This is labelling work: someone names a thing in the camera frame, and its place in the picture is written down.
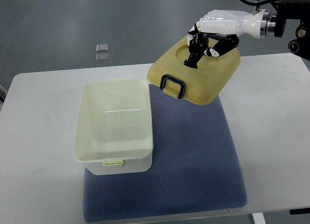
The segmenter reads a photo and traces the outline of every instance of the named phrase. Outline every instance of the plastic storage box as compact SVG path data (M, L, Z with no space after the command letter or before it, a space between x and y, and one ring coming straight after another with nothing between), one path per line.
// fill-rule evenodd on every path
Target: plastic storage box
M144 80L88 84L82 95L74 157L95 175L146 171L152 164L150 92Z

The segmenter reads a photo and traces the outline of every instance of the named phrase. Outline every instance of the blue cushion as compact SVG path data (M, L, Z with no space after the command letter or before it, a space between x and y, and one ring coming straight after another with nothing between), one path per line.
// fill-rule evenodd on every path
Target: blue cushion
M206 106L150 85L153 163L140 173L96 176L85 169L87 222L242 207L247 194L219 97Z

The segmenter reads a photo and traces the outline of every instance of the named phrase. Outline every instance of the lid handle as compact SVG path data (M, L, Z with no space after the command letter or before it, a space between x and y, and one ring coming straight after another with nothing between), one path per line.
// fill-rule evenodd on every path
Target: lid handle
M167 80L171 80L172 82L180 85L180 92L178 94L178 99L182 99L183 96L184 96L184 93L185 93L185 89L186 89L186 84L183 80L180 80L172 75L169 75L169 74L164 74L162 77L161 77L161 81L160 81L160 89L161 90L164 90L165 86L166 86L166 82Z

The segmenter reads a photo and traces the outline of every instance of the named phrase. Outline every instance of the box lid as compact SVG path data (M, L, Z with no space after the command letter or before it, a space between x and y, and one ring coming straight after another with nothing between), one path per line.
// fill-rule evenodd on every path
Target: box lid
M209 46L216 42L210 38ZM188 56L185 36L151 66L147 79L164 93L197 105L211 103L240 64L236 48L218 58L203 56L198 69L183 64Z

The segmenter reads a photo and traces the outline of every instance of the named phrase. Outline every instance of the robotic hand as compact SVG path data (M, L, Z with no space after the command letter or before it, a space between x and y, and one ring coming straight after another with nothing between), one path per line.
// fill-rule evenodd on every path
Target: robotic hand
M296 30L296 40L289 43L290 52L310 60L308 46L310 45L310 3L306 2L279 2L278 0L256 0L251 3L255 6L253 13L243 11L212 10L203 16L188 32L187 44L190 52L184 65L197 68L197 62L204 56L220 57L236 48L239 36L246 33L254 38L264 38L268 34L282 37L286 19L300 19L300 26ZM260 5L271 3L277 10L276 14L260 9ZM208 46L209 38L217 39L213 46Z

